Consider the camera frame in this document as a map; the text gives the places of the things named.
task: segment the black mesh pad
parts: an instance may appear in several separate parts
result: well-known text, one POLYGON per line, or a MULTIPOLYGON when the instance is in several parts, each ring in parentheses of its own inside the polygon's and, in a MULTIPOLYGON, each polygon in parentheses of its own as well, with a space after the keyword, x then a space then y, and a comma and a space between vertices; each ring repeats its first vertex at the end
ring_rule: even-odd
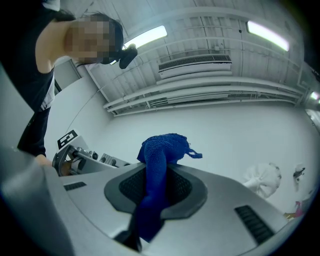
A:
MULTIPOLYGON (((105 197, 121 212, 135 212, 146 195, 146 169, 139 166, 110 180, 105 197)), ((197 177, 180 169, 167 169, 166 196, 170 207, 161 212, 161 219, 183 219, 194 214, 207 200, 207 188, 197 177)))

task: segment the black shirt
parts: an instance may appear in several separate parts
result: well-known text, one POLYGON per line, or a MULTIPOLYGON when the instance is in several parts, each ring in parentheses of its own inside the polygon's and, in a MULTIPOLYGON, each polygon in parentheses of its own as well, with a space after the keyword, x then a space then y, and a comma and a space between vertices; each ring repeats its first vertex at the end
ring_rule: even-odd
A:
POLYGON ((53 80, 54 70, 45 74, 38 71, 36 42, 57 12, 46 9, 41 3, 32 7, 31 12, 26 10, 27 14, 20 17, 20 24, 11 24, 6 30, 1 62, 17 91, 34 111, 18 148, 37 156, 46 152, 44 137, 50 108, 42 111, 41 105, 53 80))

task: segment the white cloth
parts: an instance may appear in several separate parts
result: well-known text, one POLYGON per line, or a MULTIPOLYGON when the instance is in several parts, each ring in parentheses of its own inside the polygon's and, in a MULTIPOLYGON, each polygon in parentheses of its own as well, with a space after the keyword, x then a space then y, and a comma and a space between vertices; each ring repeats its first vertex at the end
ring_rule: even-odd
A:
POLYGON ((50 108, 54 102, 54 99, 55 99, 55 73, 53 73, 49 90, 46 93, 46 96, 41 104, 41 111, 44 111, 50 108))
POLYGON ((47 9, 57 12, 60 10, 60 0, 46 0, 42 5, 47 9))
POLYGON ((243 185, 266 199, 276 192, 281 178, 280 169, 274 163, 259 163, 247 169, 243 185))

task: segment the air conditioner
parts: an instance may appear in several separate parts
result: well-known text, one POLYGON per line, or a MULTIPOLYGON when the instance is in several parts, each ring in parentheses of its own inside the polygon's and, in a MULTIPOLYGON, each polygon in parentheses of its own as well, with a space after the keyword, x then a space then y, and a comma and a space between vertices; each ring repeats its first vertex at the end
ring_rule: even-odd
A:
POLYGON ((229 55, 210 54, 179 58, 159 64, 159 75, 164 79, 201 72, 231 73, 229 55))

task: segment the white plastic bag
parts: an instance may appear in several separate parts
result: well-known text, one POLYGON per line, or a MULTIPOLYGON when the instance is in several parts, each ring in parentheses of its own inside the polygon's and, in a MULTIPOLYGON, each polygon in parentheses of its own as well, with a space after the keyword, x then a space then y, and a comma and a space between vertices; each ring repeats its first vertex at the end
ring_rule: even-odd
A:
POLYGON ((243 184, 260 197, 270 197, 280 186, 281 172, 274 163, 259 163, 251 166, 244 174, 243 184))

